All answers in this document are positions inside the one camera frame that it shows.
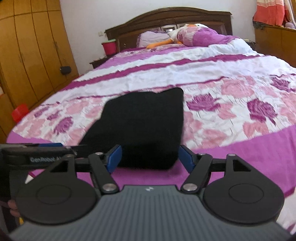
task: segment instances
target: round black disc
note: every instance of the round black disc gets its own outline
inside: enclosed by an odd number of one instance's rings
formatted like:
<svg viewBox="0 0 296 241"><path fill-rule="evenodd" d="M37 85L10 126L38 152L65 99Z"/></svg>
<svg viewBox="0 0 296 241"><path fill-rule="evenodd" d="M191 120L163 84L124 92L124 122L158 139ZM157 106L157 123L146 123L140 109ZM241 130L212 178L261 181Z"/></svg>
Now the round black disc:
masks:
<svg viewBox="0 0 296 241"><path fill-rule="evenodd" d="M218 217L239 224L258 224L278 216L284 196L268 178L240 172L209 184L203 200Z"/></svg>
<svg viewBox="0 0 296 241"><path fill-rule="evenodd" d="M21 216L38 224L59 225L73 222L92 210L96 193L77 178L53 181L32 180L16 198Z"/></svg>

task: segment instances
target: green lid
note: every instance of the green lid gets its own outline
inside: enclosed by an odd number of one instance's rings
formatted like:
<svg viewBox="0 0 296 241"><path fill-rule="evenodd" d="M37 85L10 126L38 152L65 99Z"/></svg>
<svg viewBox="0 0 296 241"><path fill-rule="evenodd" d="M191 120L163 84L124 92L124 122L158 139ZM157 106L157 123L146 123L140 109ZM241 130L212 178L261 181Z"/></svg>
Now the green lid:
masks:
<svg viewBox="0 0 296 241"><path fill-rule="evenodd" d="M108 41L106 41L106 42L102 42L102 44L112 43L112 42L115 42L115 41L116 41L116 39L111 39L111 40L108 40Z"/></svg>

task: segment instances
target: metal screw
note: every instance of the metal screw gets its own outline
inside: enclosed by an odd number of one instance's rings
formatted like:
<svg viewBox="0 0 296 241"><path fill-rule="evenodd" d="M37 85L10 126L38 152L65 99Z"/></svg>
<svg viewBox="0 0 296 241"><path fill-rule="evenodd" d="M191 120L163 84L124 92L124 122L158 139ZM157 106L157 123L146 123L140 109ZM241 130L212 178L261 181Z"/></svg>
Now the metal screw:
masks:
<svg viewBox="0 0 296 241"><path fill-rule="evenodd" d="M106 191L106 192L112 192L114 191L115 189L117 188L117 186L113 183L106 183L103 185L103 189Z"/></svg>
<svg viewBox="0 0 296 241"><path fill-rule="evenodd" d="M197 189L197 186L193 183L186 183L183 185L183 189L186 191L195 191Z"/></svg>

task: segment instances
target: bedspread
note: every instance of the bedspread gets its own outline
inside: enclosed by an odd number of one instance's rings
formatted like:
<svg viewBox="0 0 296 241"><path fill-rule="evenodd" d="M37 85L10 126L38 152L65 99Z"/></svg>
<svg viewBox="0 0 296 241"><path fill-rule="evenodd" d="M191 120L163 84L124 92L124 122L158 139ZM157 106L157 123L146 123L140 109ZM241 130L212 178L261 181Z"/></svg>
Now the bedspread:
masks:
<svg viewBox="0 0 296 241"><path fill-rule="evenodd" d="M258 54L242 39L209 47L169 45L119 53L24 117L8 142L15 142L17 134L76 145L109 99L172 87L184 91L183 144L195 151L206 149L216 158L237 153L285 193L294 189L296 69ZM116 170L113 177L120 186L145 185L149 175L158 181L148 185L180 186L188 175L179 162L167 172L142 170L141 178L132 177L133 172ZM215 174L212 180L219 177ZM295 223L293 217L285 225Z"/></svg>

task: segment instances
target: light purple pillow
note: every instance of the light purple pillow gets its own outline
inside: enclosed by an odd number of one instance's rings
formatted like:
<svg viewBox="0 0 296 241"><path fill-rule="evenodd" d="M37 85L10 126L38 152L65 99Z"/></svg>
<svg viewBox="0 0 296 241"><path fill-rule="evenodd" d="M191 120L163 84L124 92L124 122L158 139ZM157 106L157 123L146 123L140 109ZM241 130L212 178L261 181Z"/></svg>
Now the light purple pillow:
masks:
<svg viewBox="0 0 296 241"><path fill-rule="evenodd" d="M165 32L146 31L138 37L137 47L147 47L149 44L168 40L170 36Z"/></svg>

